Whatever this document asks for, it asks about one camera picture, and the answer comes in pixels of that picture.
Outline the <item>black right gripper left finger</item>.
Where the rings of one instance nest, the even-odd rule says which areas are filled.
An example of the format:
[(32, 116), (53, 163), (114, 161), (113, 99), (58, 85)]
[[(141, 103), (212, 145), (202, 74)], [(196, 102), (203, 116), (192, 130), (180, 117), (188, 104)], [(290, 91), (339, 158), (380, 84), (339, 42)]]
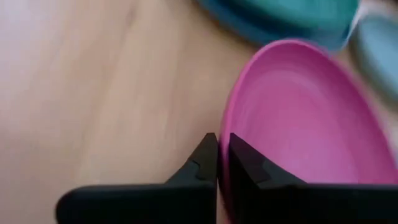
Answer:
[(65, 193), (57, 223), (216, 223), (218, 141), (205, 134), (161, 184), (89, 185)]

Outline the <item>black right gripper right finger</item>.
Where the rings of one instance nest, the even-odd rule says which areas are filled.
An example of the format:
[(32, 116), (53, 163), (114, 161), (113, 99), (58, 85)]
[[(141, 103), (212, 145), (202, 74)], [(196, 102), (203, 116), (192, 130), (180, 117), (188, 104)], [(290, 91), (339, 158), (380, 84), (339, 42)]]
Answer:
[(233, 223), (292, 218), (397, 223), (397, 186), (309, 184), (231, 134), (229, 187)]

